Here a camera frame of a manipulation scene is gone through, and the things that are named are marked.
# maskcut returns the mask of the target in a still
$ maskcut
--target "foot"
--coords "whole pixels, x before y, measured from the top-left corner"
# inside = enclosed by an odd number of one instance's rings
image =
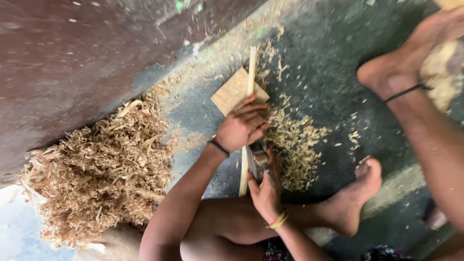
[[[417,85],[420,66],[432,49],[463,33],[464,7],[435,13],[423,20],[398,49],[361,66],[358,81],[386,100]]]
[[[319,210],[330,228],[348,237],[358,232],[362,206],[377,194],[382,185],[380,163],[371,156],[360,162],[354,174],[356,180],[322,202]]]

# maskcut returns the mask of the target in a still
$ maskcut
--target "wooden stick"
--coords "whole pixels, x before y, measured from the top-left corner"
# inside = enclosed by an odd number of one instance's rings
[[[255,67],[256,67],[256,46],[250,48],[250,64],[248,66],[248,87],[246,96],[249,97],[254,92],[255,86]],[[246,187],[248,185],[248,156],[246,154],[246,146],[242,148],[242,172],[240,174],[240,188],[238,196],[246,195]]]

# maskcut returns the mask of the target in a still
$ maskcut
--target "bangle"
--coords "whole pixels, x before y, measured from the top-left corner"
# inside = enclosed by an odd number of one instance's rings
[[[210,140],[208,141],[208,144],[211,144],[214,147],[216,147],[218,150],[222,151],[226,155],[227,158],[231,156],[229,152],[227,152],[223,147],[221,147],[221,145],[217,144],[216,142]]]
[[[285,221],[287,221],[287,219],[289,218],[289,213],[286,209],[284,209],[284,211],[282,212],[282,214],[280,214],[280,216],[274,221],[272,222],[271,224],[267,225],[266,227],[267,228],[271,228],[271,229],[276,229],[280,226],[282,226]]]

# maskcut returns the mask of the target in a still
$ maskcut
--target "wall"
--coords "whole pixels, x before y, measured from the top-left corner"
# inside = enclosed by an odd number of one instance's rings
[[[0,173],[105,117],[150,86],[133,87],[137,74],[166,73],[261,3],[0,0]]]

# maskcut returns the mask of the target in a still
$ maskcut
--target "person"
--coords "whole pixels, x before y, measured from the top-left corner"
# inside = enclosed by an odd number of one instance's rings
[[[433,106],[421,90],[424,87],[418,85],[417,75],[435,46],[463,33],[464,7],[438,12],[422,21],[397,50],[357,71],[360,83],[387,101],[417,154],[434,200],[460,231],[464,231],[464,135]],[[254,95],[246,98],[225,118],[212,142],[169,191],[143,235],[142,261],[328,261],[332,258],[303,228],[325,227],[343,236],[356,234],[361,207],[381,186],[381,166],[372,156],[356,167],[353,183],[320,203],[280,203],[278,164],[271,149],[271,171],[263,182],[258,185],[248,177],[251,199],[201,200],[227,154],[256,141],[268,128],[267,104],[253,104],[254,100]],[[291,255],[271,243],[259,244],[275,236],[281,237]],[[380,255],[389,251],[377,250],[370,260],[388,260]],[[464,260],[464,250],[440,260]]]

